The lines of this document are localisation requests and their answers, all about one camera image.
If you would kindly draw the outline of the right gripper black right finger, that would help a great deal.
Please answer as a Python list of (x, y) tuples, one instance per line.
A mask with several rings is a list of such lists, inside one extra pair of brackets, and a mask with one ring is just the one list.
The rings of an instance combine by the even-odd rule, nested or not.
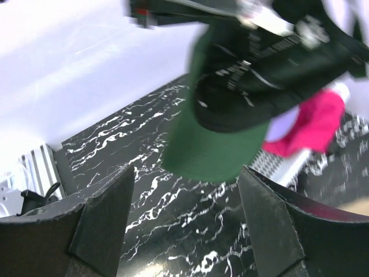
[(259, 276), (368, 276), (368, 216), (321, 204), (247, 166), (239, 191)]

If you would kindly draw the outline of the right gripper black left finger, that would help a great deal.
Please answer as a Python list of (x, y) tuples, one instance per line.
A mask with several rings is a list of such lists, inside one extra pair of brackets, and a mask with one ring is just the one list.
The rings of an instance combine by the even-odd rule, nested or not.
[(1, 276), (116, 276), (134, 167), (23, 216), (1, 219)]

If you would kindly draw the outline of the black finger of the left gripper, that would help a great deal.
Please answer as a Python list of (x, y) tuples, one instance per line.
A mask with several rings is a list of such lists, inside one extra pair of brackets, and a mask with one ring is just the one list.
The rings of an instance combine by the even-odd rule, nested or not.
[(215, 20), (236, 21), (236, 1), (142, 0), (127, 1), (127, 15), (139, 26), (172, 25), (192, 22), (209, 24)]

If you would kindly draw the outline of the beige baseball cap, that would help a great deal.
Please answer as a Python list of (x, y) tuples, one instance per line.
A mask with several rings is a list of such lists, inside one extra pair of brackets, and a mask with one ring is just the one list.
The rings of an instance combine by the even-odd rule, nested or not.
[(361, 198), (341, 205), (338, 209), (359, 215), (369, 215), (369, 198)]

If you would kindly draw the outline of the dark green cap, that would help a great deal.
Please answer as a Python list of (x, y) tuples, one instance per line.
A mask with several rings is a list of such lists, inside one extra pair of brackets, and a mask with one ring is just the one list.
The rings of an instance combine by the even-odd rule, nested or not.
[(162, 167), (204, 182), (237, 177), (273, 118), (346, 72), (366, 76), (368, 44), (353, 1), (273, 1), (255, 30), (211, 23), (194, 46), (189, 97)]

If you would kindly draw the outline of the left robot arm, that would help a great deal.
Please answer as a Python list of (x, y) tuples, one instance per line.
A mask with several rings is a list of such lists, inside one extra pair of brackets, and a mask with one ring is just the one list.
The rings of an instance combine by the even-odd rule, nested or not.
[(55, 26), (15, 27), (10, 4), (1, 12), (1, 214), (18, 213), (21, 192), (38, 192), (32, 154), (64, 151), (73, 187), (82, 189), (134, 165), (133, 209), (155, 217), (178, 209), (204, 215), (225, 186), (200, 184), (159, 167), (166, 127), (188, 90), (183, 76), (190, 46), (205, 27), (140, 29), (115, 1)]

